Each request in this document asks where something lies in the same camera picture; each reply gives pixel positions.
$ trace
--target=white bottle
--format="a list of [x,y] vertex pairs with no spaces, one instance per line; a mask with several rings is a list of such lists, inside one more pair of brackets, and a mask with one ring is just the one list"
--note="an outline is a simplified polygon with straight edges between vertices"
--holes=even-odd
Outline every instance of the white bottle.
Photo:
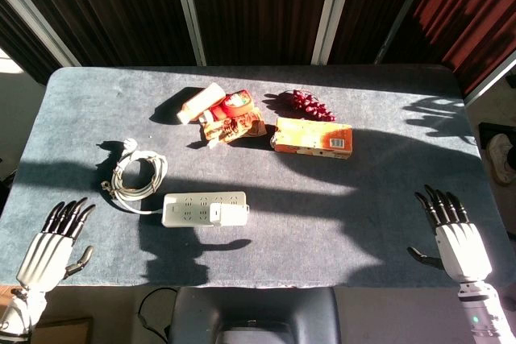
[[177,118],[183,124],[188,124],[199,117],[202,112],[221,102],[225,97],[226,93],[223,88],[213,82],[206,89],[185,102],[177,113]]

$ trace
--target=dark curtain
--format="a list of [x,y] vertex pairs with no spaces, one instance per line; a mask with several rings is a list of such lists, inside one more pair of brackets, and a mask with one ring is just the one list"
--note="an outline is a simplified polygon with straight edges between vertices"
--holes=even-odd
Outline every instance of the dark curtain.
[[324,0],[195,0],[208,64],[309,64]]
[[60,67],[6,0],[0,0],[0,47],[40,84]]
[[405,0],[346,0],[329,64],[371,64]]
[[516,50],[516,0],[415,0],[384,62],[444,64],[463,95]]
[[32,1],[84,66],[195,64],[180,0]]

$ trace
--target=orange box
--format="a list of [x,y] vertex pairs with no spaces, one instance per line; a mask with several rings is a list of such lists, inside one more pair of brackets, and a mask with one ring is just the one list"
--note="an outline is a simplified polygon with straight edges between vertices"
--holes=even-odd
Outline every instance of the orange box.
[[353,151],[352,127],[279,117],[271,145],[278,152],[347,159]]

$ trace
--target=power cord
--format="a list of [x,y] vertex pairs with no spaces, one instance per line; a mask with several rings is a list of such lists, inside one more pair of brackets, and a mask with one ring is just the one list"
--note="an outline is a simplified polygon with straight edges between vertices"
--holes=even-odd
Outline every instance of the power cord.
[[174,292],[176,293],[177,295],[177,290],[174,289],[174,288],[167,288],[167,287],[163,287],[163,288],[158,288],[158,289],[154,289],[152,292],[150,292],[149,294],[147,294],[143,299],[142,299],[142,302],[139,304],[139,308],[138,308],[138,313],[136,314],[138,316],[138,319],[139,319],[139,322],[142,323],[142,326],[150,331],[150,332],[153,332],[156,336],[158,336],[161,340],[163,340],[163,342],[168,342],[167,338],[161,334],[160,332],[158,332],[157,329],[155,328],[152,328],[149,324],[147,324],[147,320],[145,320],[145,317],[144,315],[142,314],[142,308],[144,306],[144,303],[145,303],[145,300],[147,300],[152,294],[156,293],[156,292],[159,292],[160,290],[169,290],[171,292]]
[[[141,215],[161,213],[162,209],[157,209],[155,211],[142,211],[133,209],[126,203],[126,201],[141,201],[155,193],[169,168],[164,156],[158,155],[153,151],[137,151],[137,147],[138,143],[134,139],[127,139],[123,142],[122,158],[117,163],[116,168],[113,171],[111,183],[106,180],[103,181],[101,183],[102,189],[108,191],[114,199],[117,199],[124,208],[128,209],[132,213],[139,213]],[[152,176],[150,183],[145,187],[141,189],[128,189],[123,186],[122,174],[127,165],[136,160],[145,160],[152,164],[154,167],[154,175]]]

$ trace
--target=black cable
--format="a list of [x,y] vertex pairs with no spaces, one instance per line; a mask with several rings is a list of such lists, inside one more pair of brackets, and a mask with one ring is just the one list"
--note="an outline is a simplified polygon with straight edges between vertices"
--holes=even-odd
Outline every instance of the black cable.
[[170,290],[174,293],[177,294],[177,290],[174,289],[174,288],[167,288],[167,287],[163,287],[163,288],[158,288],[158,289],[154,289],[152,292],[150,292],[149,294],[147,294],[143,299],[142,299],[142,302],[139,304],[139,308],[138,308],[138,313],[136,314],[138,316],[138,319],[139,319],[139,322],[142,323],[142,326],[146,329],[146,330],[149,330],[151,332],[153,332],[156,336],[158,336],[161,340],[163,340],[163,342],[168,342],[167,338],[161,334],[160,332],[158,332],[156,329],[152,328],[150,325],[147,324],[147,320],[145,320],[145,317],[142,315],[142,308],[144,306],[144,303],[145,303],[145,300],[147,300],[153,293],[155,292],[159,292],[160,290]]

